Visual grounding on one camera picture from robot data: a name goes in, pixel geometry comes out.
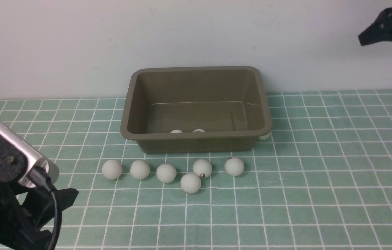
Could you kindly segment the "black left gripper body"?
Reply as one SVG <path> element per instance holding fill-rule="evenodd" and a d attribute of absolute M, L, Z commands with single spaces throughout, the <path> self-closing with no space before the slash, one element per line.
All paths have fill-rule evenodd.
<path fill-rule="evenodd" d="M 52 233 L 42 231 L 43 212 L 52 205 L 44 190 L 0 182 L 0 244 L 15 250 L 48 250 Z"/>

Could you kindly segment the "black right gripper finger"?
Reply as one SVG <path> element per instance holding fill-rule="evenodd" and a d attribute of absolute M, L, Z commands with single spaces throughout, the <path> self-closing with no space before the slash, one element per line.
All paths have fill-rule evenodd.
<path fill-rule="evenodd" d="M 374 22 L 370 25 L 372 32 L 392 31 L 392 8 L 386 8 L 382 10 Z"/>
<path fill-rule="evenodd" d="M 392 29 L 371 26 L 358 35 L 358 40 L 361 46 L 368 46 L 379 42 L 392 42 Z"/>

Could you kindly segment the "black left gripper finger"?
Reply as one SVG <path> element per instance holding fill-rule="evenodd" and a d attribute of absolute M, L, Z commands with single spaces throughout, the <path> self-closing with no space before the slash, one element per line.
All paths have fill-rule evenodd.
<path fill-rule="evenodd" d="M 60 230 L 63 222 L 62 212 L 71 207 L 79 192 L 73 188 L 47 192 L 39 188 L 19 188 L 19 194 L 26 194 L 20 206 L 19 229 L 41 229 L 54 220 L 54 230 Z"/>

